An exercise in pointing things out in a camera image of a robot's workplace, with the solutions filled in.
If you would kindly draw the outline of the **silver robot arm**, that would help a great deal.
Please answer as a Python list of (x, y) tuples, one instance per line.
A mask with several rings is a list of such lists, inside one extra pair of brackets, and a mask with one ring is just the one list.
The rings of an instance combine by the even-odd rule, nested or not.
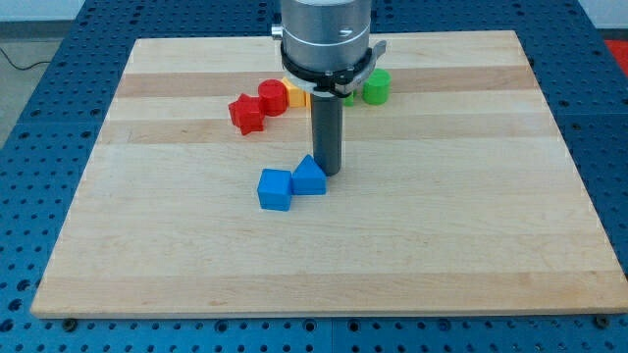
[(281, 52), (293, 75), (363, 71), (369, 48), (371, 0), (281, 0)]

